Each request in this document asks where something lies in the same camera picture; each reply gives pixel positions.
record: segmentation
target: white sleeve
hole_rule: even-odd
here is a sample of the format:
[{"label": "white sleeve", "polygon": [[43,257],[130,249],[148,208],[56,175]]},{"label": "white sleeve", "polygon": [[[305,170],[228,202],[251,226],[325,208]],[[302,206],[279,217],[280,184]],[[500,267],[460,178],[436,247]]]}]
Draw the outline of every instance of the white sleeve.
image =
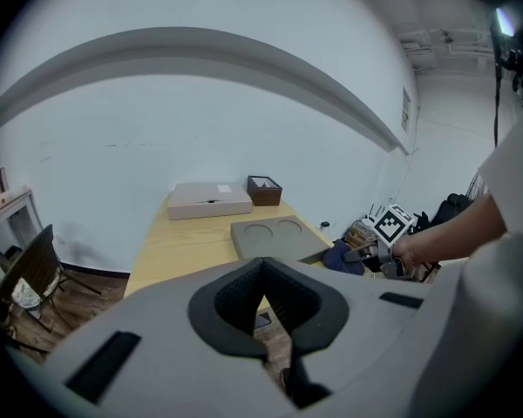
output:
[{"label": "white sleeve", "polygon": [[523,112],[479,168],[510,233],[523,233]]}]

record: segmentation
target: gray foam pad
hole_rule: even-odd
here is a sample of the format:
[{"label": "gray foam pad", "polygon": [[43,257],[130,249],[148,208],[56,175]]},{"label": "gray foam pad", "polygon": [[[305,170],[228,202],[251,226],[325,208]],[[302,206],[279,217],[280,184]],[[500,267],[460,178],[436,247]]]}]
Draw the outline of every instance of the gray foam pad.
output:
[{"label": "gray foam pad", "polygon": [[240,259],[277,257],[314,263],[329,249],[294,215],[233,223],[230,234]]}]

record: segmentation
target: circular indentation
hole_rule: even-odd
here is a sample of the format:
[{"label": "circular indentation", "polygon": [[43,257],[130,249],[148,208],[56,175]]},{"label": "circular indentation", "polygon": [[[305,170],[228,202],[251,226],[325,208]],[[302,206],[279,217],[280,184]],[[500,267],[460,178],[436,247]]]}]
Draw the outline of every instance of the circular indentation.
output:
[{"label": "circular indentation", "polygon": [[287,234],[295,234],[302,232],[301,226],[290,219],[282,219],[279,223],[277,223],[277,227],[279,227],[279,229],[281,229]]},{"label": "circular indentation", "polygon": [[271,229],[264,225],[250,225],[244,229],[244,233],[251,239],[269,240],[273,237]]}]

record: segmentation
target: wooden table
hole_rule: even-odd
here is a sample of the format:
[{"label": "wooden table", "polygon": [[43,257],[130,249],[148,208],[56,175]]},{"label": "wooden table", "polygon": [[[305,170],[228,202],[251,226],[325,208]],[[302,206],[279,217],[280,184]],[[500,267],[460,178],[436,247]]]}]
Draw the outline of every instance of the wooden table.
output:
[{"label": "wooden table", "polygon": [[[320,239],[333,246],[329,238],[302,219],[283,200],[279,206],[254,206],[251,213],[171,221],[166,209],[168,199],[169,197],[166,197],[163,201],[139,251],[128,280],[125,297],[153,283],[238,260],[230,237],[230,225],[237,221],[296,215]],[[314,265],[325,268],[321,262]],[[264,298],[260,309],[265,307],[268,307],[268,303]]]}]

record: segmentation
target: chair leg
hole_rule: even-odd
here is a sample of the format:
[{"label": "chair leg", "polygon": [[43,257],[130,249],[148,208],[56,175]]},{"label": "chair leg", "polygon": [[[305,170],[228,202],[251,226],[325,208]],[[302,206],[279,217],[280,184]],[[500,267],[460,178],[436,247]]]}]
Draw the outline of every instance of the chair leg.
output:
[{"label": "chair leg", "polygon": [[58,317],[60,318],[60,320],[63,321],[64,324],[65,324],[68,328],[71,328],[72,330],[74,330],[75,327],[74,327],[70,322],[68,322],[68,320],[66,320],[66,318],[65,318],[62,314],[60,314],[60,312],[57,310],[56,305],[54,305],[54,300],[49,299],[49,302],[51,303],[51,308],[52,308],[52,311],[54,311],[54,314],[55,314],[56,316],[58,316]]},{"label": "chair leg", "polygon": [[31,314],[29,311],[24,310],[25,313],[31,317],[32,320],[34,320],[38,325],[40,325],[42,328],[46,330],[47,333],[52,333],[52,328],[48,328],[43,322],[41,322],[39,319],[37,319],[33,314]]},{"label": "chair leg", "polygon": [[20,347],[25,347],[25,348],[29,348],[30,350],[33,350],[34,352],[38,352],[40,354],[48,354],[50,353],[48,350],[43,350],[42,348],[38,348],[38,347],[33,347],[32,345],[29,345],[29,344],[26,344],[20,340],[17,340],[17,339],[8,339],[8,342],[13,345],[13,346],[20,346]]},{"label": "chair leg", "polygon": [[83,288],[87,288],[89,291],[92,291],[94,292],[95,294],[97,295],[101,295],[101,292],[93,287],[90,287],[89,285],[85,284],[84,282],[82,281],[79,281],[78,279],[74,279],[73,277],[71,277],[70,275],[68,275],[67,273],[64,273],[64,276],[66,277],[66,279],[70,279],[72,282],[75,282],[77,283],[78,285],[82,286]]}]

